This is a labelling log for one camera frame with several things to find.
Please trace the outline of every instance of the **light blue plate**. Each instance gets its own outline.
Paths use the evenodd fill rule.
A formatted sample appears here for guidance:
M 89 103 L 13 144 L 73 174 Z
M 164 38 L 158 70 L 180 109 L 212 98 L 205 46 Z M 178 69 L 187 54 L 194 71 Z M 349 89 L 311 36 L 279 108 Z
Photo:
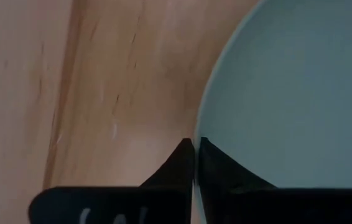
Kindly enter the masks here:
M 278 187 L 352 187 L 352 0 L 259 3 L 214 68 L 201 136 Z

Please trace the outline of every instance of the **wooden table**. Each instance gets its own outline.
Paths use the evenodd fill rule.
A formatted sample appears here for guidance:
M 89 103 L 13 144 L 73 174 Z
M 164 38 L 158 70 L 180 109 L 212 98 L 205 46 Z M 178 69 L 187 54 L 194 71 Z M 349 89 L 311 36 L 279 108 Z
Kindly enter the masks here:
M 0 0 L 0 223 L 27 223 L 42 186 L 147 179 L 255 3 Z

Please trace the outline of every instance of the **light wood grain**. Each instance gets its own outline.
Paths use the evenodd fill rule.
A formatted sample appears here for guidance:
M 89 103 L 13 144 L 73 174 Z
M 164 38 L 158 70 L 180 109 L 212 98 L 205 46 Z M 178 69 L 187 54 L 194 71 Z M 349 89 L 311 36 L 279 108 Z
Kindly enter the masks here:
M 192 137 L 212 66 L 255 3 L 78 0 L 45 186 L 154 173 Z
M 71 0 L 0 0 L 0 223 L 42 190 Z

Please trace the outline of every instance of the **black object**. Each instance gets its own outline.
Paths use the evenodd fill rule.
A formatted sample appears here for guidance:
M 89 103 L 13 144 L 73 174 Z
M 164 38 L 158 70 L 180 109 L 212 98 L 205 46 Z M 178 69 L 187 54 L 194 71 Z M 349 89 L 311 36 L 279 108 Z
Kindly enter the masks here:
M 139 187 L 57 187 L 32 201 L 31 224 L 190 223 L 195 151 L 183 139 Z M 208 224 L 352 223 L 352 190 L 278 189 L 207 138 L 198 185 Z

